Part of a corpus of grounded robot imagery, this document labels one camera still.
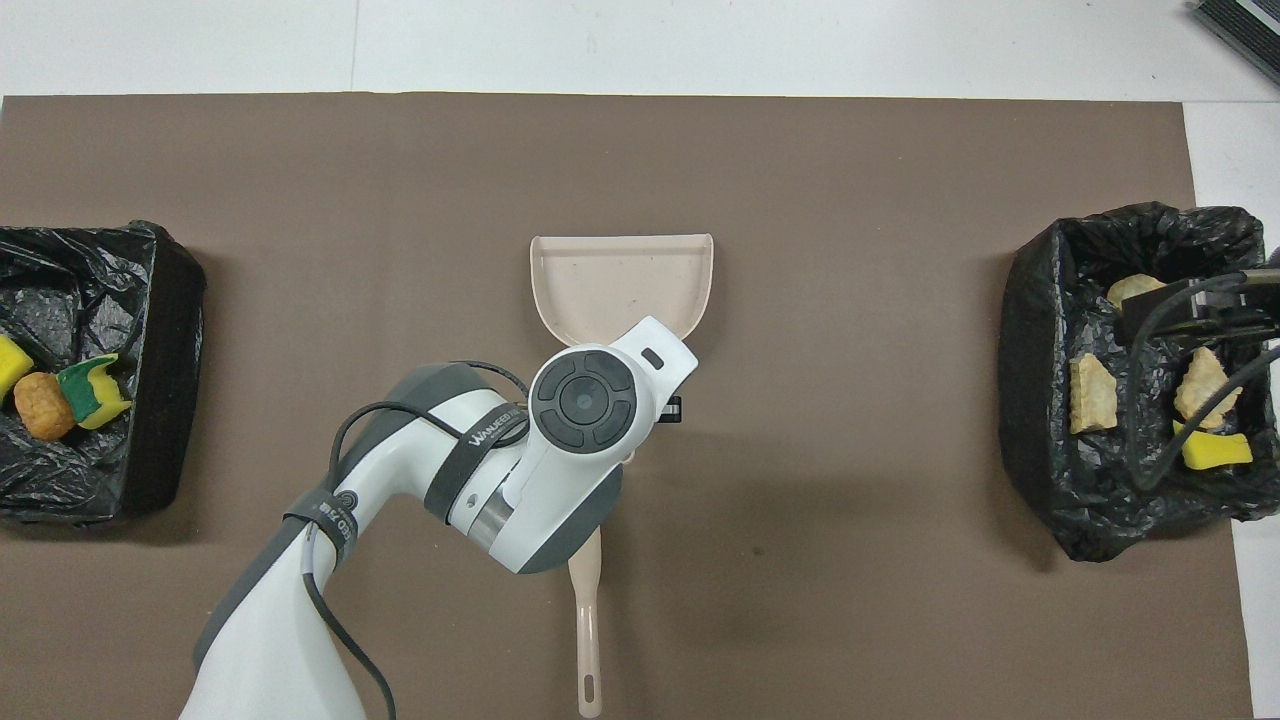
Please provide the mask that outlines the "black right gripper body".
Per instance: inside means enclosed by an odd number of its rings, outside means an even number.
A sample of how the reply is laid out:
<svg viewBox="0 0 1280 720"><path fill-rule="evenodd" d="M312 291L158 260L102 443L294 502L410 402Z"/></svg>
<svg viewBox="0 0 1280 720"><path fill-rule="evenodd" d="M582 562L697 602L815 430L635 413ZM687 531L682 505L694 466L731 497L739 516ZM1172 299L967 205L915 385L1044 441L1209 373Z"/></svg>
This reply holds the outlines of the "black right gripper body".
<svg viewBox="0 0 1280 720"><path fill-rule="evenodd" d="M1130 346L1156 337L1204 343L1276 340L1277 292L1279 270L1272 266L1178 281L1120 304L1117 342Z"/></svg>

